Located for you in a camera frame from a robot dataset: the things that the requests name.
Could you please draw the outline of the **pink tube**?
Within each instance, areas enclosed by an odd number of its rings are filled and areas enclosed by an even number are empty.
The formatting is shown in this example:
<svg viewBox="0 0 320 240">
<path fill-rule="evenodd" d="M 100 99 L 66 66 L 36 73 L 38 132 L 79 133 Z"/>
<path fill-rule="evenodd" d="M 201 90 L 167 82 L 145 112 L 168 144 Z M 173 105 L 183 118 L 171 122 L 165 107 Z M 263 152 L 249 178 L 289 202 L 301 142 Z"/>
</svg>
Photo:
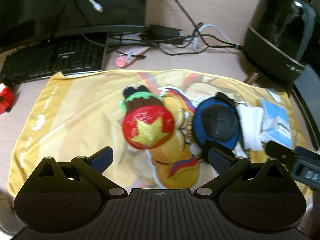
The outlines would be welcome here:
<svg viewBox="0 0 320 240">
<path fill-rule="evenodd" d="M 124 68 L 135 60 L 144 59 L 145 58 L 144 53 L 149 48 L 150 47 L 147 47 L 147 46 L 131 47 L 127 51 L 125 51 L 125 53 L 118 56 L 115 60 L 115 63 L 119 68 Z"/>
</svg>

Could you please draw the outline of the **yellow printed cloth mat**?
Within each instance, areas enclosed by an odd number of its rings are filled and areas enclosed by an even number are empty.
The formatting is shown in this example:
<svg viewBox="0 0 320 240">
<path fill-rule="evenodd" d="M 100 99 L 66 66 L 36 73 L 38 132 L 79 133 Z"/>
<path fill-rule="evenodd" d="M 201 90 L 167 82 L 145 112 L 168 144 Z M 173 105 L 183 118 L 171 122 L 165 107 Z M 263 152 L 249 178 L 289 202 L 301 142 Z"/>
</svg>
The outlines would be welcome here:
<svg viewBox="0 0 320 240">
<path fill-rule="evenodd" d="M 146 86 L 161 97 L 172 115 L 173 129 L 156 148 L 139 150 L 122 132 L 126 112 L 123 89 Z M 241 81 L 178 69 L 164 72 L 112 70 L 83 77 L 51 77 L 38 97 L 11 155 L 8 191 L 15 196 L 37 164 L 46 156 L 70 161 L 90 156 L 105 146 L 114 152 L 104 175 L 121 187 L 194 189 L 217 173 L 200 157 L 191 131 L 199 103 L 216 93 L 260 106 L 274 103 L 271 94 Z"/>
</svg>

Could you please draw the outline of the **black round speaker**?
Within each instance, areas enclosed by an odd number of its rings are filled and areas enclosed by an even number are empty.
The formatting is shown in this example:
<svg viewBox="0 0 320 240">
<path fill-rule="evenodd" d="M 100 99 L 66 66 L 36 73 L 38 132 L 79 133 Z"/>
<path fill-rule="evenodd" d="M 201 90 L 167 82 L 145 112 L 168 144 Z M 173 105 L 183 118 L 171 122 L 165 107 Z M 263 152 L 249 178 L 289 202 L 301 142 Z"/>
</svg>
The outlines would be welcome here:
<svg viewBox="0 0 320 240">
<path fill-rule="evenodd" d="M 306 0 L 260 0 L 244 41 L 252 66 L 278 84 L 295 81 L 319 48 L 319 14 Z"/>
</svg>

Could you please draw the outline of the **black monitor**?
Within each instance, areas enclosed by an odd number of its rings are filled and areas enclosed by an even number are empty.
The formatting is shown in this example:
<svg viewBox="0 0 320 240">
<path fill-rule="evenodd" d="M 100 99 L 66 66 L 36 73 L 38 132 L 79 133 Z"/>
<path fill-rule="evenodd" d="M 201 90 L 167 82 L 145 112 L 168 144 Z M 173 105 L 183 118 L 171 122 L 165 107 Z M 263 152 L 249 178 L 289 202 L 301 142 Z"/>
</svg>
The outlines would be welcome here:
<svg viewBox="0 0 320 240">
<path fill-rule="evenodd" d="M 1 52 L 80 33 L 140 32 L 146 0 L 1 0 Z"/>
</svg>

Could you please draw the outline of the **black keyboard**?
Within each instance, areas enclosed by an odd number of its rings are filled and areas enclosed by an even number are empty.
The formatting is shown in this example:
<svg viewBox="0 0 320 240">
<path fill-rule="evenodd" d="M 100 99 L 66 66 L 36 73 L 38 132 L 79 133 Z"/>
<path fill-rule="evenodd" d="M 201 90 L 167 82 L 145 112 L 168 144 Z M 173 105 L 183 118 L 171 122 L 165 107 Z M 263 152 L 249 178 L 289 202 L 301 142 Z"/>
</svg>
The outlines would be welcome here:
<svg viewBox="0 0 320 240">
<path fill-rule="evenodd" d="M 77 34 L 20 49 L 5 58 L 1 80 L 24 83 L 51 77 L 102 71 L 107 33 Z"/>
</svg>

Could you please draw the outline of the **black framed tablet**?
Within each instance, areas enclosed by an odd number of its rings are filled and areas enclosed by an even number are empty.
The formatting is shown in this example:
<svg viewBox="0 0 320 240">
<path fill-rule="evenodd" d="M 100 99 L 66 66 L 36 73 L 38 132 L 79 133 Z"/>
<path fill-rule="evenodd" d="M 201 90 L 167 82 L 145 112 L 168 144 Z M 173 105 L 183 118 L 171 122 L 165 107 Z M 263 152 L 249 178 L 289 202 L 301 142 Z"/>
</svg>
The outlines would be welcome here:
<svg viewBox="0 0 320 240">
<path fill-rule="evenodd" d="M 293 82 L 293 94 L 304 116 L 312 146 L 319 151 L 319 75 L 310 65 Z"/>
</svg>

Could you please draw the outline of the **black power adapter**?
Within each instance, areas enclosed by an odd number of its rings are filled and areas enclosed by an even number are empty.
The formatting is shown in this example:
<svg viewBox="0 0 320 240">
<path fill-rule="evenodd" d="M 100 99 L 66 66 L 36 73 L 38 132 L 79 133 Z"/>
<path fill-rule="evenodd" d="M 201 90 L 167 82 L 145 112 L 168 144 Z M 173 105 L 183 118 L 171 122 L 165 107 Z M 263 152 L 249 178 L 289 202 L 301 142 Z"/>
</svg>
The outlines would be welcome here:
<svg viewBox="0 0 320 240">
<path fill-rule="evenodd" d="M 164 44 L 182 45 L 183 30 L 172 27 L 151 24 L 140 34 L 142 40 Z"/>
</svg>

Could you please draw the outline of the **white cleaning cloth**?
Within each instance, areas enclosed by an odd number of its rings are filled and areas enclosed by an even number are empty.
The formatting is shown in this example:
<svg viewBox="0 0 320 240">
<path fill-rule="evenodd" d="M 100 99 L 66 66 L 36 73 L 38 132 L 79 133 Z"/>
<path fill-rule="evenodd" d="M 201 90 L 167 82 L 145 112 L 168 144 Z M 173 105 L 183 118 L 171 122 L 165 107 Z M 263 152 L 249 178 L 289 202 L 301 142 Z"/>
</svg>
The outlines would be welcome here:
<svg viewBox="0 0 320 240">
<path fill-rule="evenodd" d="M 259 134 L 263 120 L 263 109 L 244 104 L 237 105 L 236 109 L 240 118 L 244 149 L 261 151 L 263 148 Z"/>
</svg>

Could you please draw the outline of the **blue white tissue pack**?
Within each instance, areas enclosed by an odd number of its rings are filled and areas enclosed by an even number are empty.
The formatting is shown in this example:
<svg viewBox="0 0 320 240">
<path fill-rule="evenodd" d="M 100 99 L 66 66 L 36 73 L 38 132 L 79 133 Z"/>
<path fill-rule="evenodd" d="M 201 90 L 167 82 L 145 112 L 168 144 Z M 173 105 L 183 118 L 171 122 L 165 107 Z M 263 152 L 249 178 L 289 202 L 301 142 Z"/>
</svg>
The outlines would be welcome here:
<svg viewBox="0 0 320 240">
<path fill-rule="evenodd" d="M 292 147 L 291 128 L 284 108 L 265 99 L 261 99 L 263 108 L 262 131 L 259 137 L 262 142 L 274 141 L 287 148 Z"/>
</svg>

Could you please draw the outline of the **red toy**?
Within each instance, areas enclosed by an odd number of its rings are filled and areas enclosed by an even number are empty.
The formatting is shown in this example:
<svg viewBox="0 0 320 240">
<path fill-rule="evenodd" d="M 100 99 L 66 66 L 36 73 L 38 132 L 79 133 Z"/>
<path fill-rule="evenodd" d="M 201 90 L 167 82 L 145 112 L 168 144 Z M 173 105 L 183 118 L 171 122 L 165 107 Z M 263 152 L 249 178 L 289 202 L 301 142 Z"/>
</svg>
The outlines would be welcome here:
<svg viewBox="0 0 320 240">
<path fill-rule="evenodd" d="M 12 88 L 1 83 L 1 103 L 0 103 L 0 114 L 10 112 L 12 105 L 15 100 L 15 94 Z"/>
</svg>

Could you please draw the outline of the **black round container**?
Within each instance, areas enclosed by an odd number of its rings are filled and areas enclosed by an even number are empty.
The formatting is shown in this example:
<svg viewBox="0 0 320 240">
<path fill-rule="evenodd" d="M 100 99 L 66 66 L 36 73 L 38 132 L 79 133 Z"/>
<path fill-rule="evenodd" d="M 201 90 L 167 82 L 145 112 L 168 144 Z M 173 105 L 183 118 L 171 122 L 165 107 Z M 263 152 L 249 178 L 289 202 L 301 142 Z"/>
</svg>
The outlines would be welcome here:
<svg viewBox="0 0 320 240">
<path fill-rule="evenodd" d="M 202 150 L 217 147 L 231 152 L 241 135 L 235 101 L 221 92 L 196 107 L 191 126 L 194 140 Z"/>
</svg>

